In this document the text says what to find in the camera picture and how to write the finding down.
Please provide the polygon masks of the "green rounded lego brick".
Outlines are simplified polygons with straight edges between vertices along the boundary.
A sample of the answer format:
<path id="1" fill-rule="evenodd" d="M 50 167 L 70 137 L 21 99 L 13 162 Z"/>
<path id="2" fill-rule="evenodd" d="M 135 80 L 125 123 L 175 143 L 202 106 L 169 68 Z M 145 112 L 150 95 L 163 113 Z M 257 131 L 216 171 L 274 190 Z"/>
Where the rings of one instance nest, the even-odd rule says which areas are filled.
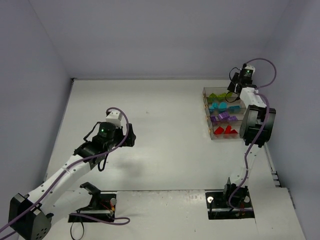
<path id="1" fill-rule="evenodd" d="M 217 98 L 216 97 L 207 97 L 206 100 L 208 103 L 213 103 L 217 100 Z"/>

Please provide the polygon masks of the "green lego in bin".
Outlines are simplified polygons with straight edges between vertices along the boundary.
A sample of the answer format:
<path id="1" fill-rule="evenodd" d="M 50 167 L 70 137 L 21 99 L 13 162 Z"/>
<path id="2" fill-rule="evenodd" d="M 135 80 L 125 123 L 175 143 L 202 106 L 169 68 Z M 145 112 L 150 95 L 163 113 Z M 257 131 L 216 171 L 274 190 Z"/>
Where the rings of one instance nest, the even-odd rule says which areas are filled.
<path id="1" fill-rule="evenodd" d="M 210 98 L 210 99 L 216 99 L 218 96 L 216 95 L 216 94 L 214 94 L 214 93 L 211 93 L 209 96 L 208 96 L 208 98 Z"/>

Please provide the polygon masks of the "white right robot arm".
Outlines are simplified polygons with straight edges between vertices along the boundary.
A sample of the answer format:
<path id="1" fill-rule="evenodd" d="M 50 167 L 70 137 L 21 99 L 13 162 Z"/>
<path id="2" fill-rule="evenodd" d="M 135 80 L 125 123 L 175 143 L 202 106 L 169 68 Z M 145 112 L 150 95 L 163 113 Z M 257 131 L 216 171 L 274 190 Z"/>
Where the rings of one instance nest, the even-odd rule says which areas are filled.
<path id="1" fill-rule="evenodd" d="M 269 100 L 253 85 L 255 67 L 244 64 L 235 73 L 228 90 L 237 94 L 244 103 L 246 111 L 242 120 L 239 136 L 243 140 L 244 163 L 228 178 L 223 196 L 228 204 L 235 206 L 242 202 L 248 192 L 248 182 L 255 158 L 259 150 L 272 135 L 276 110 L 270 107 Z"/>

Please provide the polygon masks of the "teal lego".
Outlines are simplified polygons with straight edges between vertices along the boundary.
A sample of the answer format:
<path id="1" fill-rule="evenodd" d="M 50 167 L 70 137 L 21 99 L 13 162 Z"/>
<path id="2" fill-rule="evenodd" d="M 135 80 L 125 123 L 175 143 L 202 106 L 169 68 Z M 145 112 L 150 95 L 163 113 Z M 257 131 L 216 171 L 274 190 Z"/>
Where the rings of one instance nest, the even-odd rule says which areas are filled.
<path id="1" fill-rule="evenodd" d="M 210 106 L 208 109 L 209 109 L 209 112 L 210 112 L 210 113 L 213 113 L 213 112 L 215 111 L 215 109 L 216 109 L 216 108 L 215 108 L 215 107 Z"/>

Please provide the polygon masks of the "teal rounded lego brick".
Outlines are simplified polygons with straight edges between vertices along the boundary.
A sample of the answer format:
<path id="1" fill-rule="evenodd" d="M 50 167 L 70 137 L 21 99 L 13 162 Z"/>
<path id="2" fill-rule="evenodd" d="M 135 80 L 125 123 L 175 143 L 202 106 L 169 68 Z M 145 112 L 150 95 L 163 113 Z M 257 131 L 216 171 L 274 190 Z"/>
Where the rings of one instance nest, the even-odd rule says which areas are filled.
<path id="1" fill-rule="evenodd" d="M 226 102 L 221 102 L 218 106 L 219 111 L 225 111 L 228 108 L 228 104 Z"/>

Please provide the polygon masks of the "small teal lego cube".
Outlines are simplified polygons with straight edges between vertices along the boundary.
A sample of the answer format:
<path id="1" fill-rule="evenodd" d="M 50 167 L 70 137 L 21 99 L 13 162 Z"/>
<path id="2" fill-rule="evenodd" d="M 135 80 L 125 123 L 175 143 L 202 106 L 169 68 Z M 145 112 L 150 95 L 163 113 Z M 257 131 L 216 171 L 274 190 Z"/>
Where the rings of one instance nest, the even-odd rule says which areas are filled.
<path id="1" fill-rule="evenodd" d="M 217 102 L 213 102 L 211 105 L 212 109 L 218 109 L 219 108 L 219 104 Z"/>

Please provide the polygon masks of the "purple orange studded lego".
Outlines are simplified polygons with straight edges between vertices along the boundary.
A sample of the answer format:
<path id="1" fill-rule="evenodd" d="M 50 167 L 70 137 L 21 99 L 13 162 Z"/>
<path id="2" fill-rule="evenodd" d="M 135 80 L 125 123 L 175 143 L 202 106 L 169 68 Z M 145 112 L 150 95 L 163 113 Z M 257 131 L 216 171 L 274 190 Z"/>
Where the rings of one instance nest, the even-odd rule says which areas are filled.
<path id="1" fill-rule="evenodd" d="M 217 117 L 220 121 L 225 121 L 230 117 L 230 115 L 227 111 L 224 111 L 224 112 L 221 112 Z"/>

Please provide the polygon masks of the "red rounded lego brick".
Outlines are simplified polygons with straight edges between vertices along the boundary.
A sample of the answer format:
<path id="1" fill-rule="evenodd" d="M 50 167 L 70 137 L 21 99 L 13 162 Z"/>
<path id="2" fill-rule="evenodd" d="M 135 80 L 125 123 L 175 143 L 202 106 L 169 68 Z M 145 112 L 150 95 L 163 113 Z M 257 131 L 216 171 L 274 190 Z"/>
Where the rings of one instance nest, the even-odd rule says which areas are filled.
<path id="1" fill-rule="evenodd" d="M 224 132 L 225 132 L 225 129 L 223 127 L 219 126 L 214 130 L 213 133 L 215 135 L 222 135 L 222 134 L 224 134 Z"/>

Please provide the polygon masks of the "teal lego base brick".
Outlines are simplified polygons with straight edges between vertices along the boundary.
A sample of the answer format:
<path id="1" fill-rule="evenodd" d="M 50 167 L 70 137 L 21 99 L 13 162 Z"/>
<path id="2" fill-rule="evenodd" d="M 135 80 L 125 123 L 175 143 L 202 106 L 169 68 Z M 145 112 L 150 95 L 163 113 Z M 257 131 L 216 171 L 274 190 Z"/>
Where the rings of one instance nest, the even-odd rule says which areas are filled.
<path id="1" fill-rule="evenodd" d="M 240 105 L 230 106 L 228 110 L 231 114 L 239 114 L 241 112 L 241 106 Z"/>

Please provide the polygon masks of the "small red lego brick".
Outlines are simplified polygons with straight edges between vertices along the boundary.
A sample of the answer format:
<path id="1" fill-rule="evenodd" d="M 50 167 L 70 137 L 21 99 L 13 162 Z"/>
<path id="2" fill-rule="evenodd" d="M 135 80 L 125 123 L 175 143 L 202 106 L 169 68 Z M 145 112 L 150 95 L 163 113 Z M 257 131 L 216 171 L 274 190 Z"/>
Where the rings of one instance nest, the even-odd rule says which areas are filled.
<path id="1" fill-rule="evenodd" d="M 238 134 L 238 132 L 237 132 L 235 129 L 232 129 L 232 130 L 230 131 L 230 134 L 234 135 L 234 134 Z"/>

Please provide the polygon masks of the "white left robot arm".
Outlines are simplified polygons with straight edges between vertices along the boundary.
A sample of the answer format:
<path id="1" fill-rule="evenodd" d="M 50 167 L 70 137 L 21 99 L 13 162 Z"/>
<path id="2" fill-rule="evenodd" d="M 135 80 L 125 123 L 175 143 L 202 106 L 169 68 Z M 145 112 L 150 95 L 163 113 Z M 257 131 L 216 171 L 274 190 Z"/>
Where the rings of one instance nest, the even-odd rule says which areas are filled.
<path id="1" fill-rule="evenodd" d="M 55 174 L 26 195 L 17 193 L 10 200 L 8 226 L 25 240 L 42 240 L 64 214 L 99 204 L 101 191 L 89 182 L 74 194 L 66 196 L 65 192 L 93 169 L 104 171 L 108 155 L 117 148 L 133 147 L 136 135 L 131 123 L 126 124 L 126 131 L 115 121 L 97 125 L 97 135 L 75 149 Z"/>

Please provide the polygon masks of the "small green lego cube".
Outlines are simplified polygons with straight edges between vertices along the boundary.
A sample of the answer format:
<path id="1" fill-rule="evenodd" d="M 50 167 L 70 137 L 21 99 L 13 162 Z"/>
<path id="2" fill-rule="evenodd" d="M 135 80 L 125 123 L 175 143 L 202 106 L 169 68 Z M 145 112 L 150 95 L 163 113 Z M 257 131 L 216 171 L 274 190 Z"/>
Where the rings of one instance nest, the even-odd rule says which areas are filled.
<path id="1" fill-rule="evenodd" d="M 226 95 L 225 95 L 225 98 L 228 99 L 228 98 L 231 98 L 233 96 L 233 93 L 232 92 L 228 92 Z"/>

